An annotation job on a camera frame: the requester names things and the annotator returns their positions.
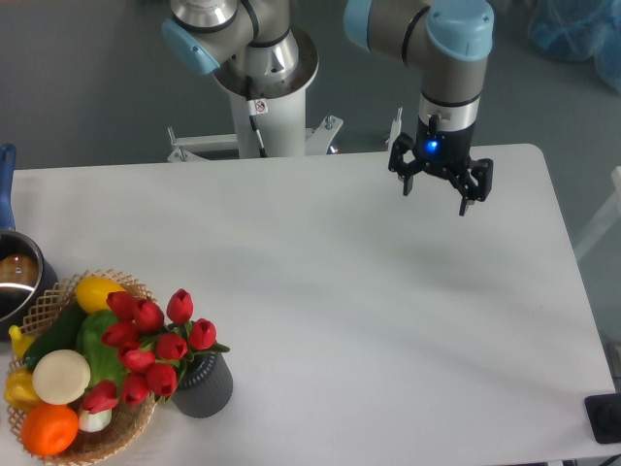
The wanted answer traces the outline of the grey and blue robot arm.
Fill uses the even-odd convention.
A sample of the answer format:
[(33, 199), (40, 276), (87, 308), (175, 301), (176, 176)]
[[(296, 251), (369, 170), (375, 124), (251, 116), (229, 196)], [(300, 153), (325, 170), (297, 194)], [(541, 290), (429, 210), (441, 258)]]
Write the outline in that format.
[[(228, 93), (243, 158), (303, 155), (306, 90), (318, 70), (310, 36), (286, 1), (174, 1), (161, 32), (194, 73)], [(419, 173), (448, 181), (463, 207), (485, 200), (493, 163), (470, 150), (494, 13), (484, 1), (350, 1), (349, 41), (423, 75), (414, 136), (393, 129), (388, 168), (410, 192)]]

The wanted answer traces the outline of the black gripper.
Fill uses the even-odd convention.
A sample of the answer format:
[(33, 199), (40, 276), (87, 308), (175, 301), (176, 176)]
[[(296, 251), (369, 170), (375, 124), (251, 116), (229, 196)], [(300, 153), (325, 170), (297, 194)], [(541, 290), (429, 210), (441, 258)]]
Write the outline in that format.
[(494, 161), (490, 158), (473, 160), (470, 149), (474, 124), (458, 131), (432, 134), (429, 125), (417, 122), (416, 140), (400, 133), (392, 144), (388, 170), (396, 173), (403, 183), (403, 195), (413, 188), (413, 177), (424, 171), (449, 180), (462, 196), (459, 216), (470, 205), (484, 202), (492, 189)]

